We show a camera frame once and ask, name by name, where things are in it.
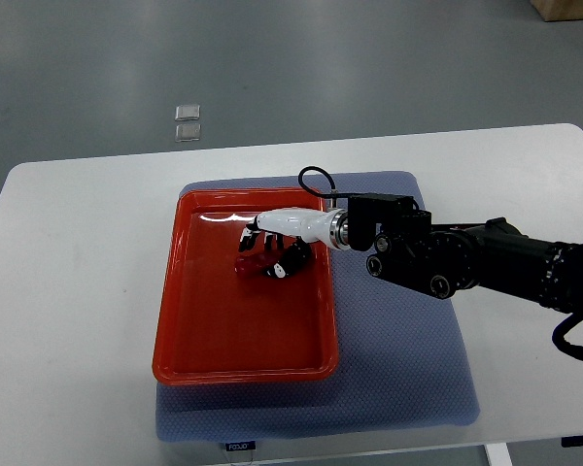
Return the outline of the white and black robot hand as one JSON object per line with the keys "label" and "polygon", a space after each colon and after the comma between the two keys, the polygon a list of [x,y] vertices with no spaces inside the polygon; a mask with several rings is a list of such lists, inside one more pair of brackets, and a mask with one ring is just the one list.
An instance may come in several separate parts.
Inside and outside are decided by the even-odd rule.
{"label": "white and black robot hand", "polygon": [[244,227],[239,252],[252,250],[260,234],[264,235],[264,249],[273,250],[276,241],[279,258],[267,265],[263,274],[275,279],[295,275],[308,262],[314,243],[322,243],[333,250],[345,250],[347,213],[344,209],[323,212],[304,208],[276,209],[256,215]]}

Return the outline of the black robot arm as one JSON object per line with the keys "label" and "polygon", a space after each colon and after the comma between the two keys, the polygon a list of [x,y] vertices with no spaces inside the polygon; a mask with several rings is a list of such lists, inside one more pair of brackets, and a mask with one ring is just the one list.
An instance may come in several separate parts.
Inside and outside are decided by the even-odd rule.
{"label": "black robot arm", "polygon": [[324,198],[346,200],[347,215],[329,238],[373,250],[366,259],[372,277],[436,299],[481,286],[563,313],[552,342],[583,361],[583,243],[536,240],[503,217],[435,224],[411,196],[332,189]]}

